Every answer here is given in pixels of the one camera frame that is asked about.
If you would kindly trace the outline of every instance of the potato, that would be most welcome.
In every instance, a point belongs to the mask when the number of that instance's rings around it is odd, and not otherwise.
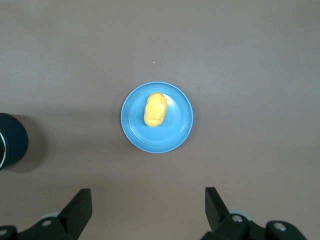
[[[144,108],[144,122],[149,127],[162,124],[167,113],[168,103],[161,92],[154,92],[146,101]]]

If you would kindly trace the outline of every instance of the yellow food item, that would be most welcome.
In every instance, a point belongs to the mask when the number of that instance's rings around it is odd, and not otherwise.
[[[164,121],[167,113],[167,99],[161,92],[152,93],[146,101],[144,122],[149,127],[156,127]]]

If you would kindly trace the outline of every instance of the plate rim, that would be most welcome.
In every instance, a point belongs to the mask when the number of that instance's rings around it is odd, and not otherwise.
[[[169,150],[165,150],[165,151],[149,151],[149,150],[146,150],[146,149],[143,149],[139,146],[137,146],[136,144],[134,144],[131,139],[128,137],[126,131],[125,131],[125,128],[124,128],[124,123],[123,123],[123,115],[124,115],[124,106],[126,105],[126,102],[127,100],[129,99],[129,97],[133,94],[133,92],[135,92],[137,89],[139,88],[142,88],[143,86],[145,85],[150,85],[150,84],[164,84],[164,85],[168,85],[170,87],[173,87],[174,89],[178,90],[182,95],[183,97],[186,99],[187,103],[188,103],[188,106],[190,108],[190,112],[191,112],[191,120],[190,120],[190,127],[187,131],[187,134],[185,136],[185,138],[183,138],[183,140],[177,144],[176,146],[174,146],[173,148],[169,149]],[[163,153],[168,153],[170,151],[173,151],[174,149],[178,148],[180,145],[182,145],[186,139],[188,138],[188,136],[190,135],[190,132],[193,128],[193,124],[194,124],[194,111],[193,111],[193,108],[192,108],[192,105],[191,105],[191,102],[190,100],[188,99],[187,95],[181,90],[179,89],[177,86],[171,84],[171,83],[168,83],[168,82],[165,82],[165,81],[150,81],[150,82],[146,82],[146,83],[143,83],[137,87],[135,87],[129,94],[128,96],[125,98],[123,104],[122,104],[122,108],[121,108],[121,115],[120,115],[120,120],[121,120],[121,127],[122,127],[122,131],[124,132],[126,138],[138,149],[142,150],[142,151],[145,151],[147,153],[152,153],[152,154],[163,154]]]

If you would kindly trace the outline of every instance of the blue plate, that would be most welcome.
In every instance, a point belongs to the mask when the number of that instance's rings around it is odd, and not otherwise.
[[[148,97],[162,93],[168,103],[161,125],[149,127],[144,121]],[[188,137],[194,115],[187,96],[176,86],[152,81],[138,86],[125,99],[121,110],[124,134],[137,148],[149,153],[166,153],[179,147]]]

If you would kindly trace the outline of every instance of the cup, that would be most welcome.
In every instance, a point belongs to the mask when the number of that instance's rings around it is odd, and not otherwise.
[[[13,116],[0,113],[0,171],[19,162],[25,156],[28,144],[24,126]]]

